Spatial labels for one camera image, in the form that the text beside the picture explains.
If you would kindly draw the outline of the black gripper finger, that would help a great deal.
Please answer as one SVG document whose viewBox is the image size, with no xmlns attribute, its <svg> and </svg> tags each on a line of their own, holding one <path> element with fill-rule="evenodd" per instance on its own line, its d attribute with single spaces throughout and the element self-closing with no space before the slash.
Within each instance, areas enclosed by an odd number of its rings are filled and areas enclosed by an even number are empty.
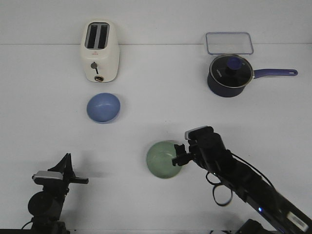
<svg viewBox="0 0 312 234">
<path fill-rule="evenodd" d="M 185 156 L 176 156 L 172 159 L 173 166 L 184 166 L 193 160 L 191 153 L 187 153 Z"/>
<path fill-rule="evenodd" d="M 68 153 L 61 159 L 61 161 L 55 166 L 56 171 L 63 171 L 67 165 Z"/>
<path fill-rule="evenodd" d="M 72 158 L 71 158 L 71 153 L 66 154 L 67 159 L 66 159 L 66 172 L 67 173 L 73 173 L 73 166 L 72 166 Z"/>
<path fill-rule="evenodd" d="M 176 156 L 185 156 L 187 154 L 184 144 L 180 144 L 180 145 L 175 144 L 174 148 L 175 148 Z"/>
</svg>

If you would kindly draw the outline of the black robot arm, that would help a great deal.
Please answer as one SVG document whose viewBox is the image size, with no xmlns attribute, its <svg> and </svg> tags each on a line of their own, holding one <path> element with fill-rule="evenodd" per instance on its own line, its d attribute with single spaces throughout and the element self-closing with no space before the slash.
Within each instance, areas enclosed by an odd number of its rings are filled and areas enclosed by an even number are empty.
<svg viewBox="0 0 312 234">
<path fill-rule="evenodd" d="M 33 174 L 35 184 L 42 186 L 42 191 L 34 194 L 28 202 L 33 234 L 69 234 L 64 222 L 60 221 L 69 185 L 88 184 L 89 179 L 76 176 L 70 153 L 66 153 L 56 166 L 46 171 Z"/>
<path fill-rule="evenodd" d="M 74 168 L 89 177 L 74 185 L 64 218 L 79 232 L 199 231 L 237 228 L 277 199 L 256 174 L 241 163 L 231 165 L 229 184 L 214 189 L 210 176 L 194 162 L 172 178 L 159 178 L 148 167 L 149 149 L 171 136 L 100 135 L 71 147 Z"/>
</svg>

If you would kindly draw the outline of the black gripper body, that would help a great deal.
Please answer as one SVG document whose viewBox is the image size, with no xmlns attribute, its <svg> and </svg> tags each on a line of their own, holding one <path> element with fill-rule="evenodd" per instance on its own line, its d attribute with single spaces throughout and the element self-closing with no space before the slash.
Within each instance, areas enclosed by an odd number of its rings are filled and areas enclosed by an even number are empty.
<svg viewBox="0 0 312 234">
<path fill-rule="evenodd" d="M 174 144 L 176 157 L 172 159 L 173 166 L 183 166 L 188 164 L 190 161 L 196 163 L 202 168 L 202 155 L 199 147 L 195 140 L 188 140 L 189 152 L 185 150 L 185 145 Z"/>
<path fill-rule="evenodd" d="M 48 186 L 57 189 L 66 189 L 70 183 L 74 184 L 88 184 L 89 178 L 83 178 L 76 176 L 72 169 L 52 170 L 48 169 L 48 172 L 53 176 L 48 179 Z"/>
</svg>

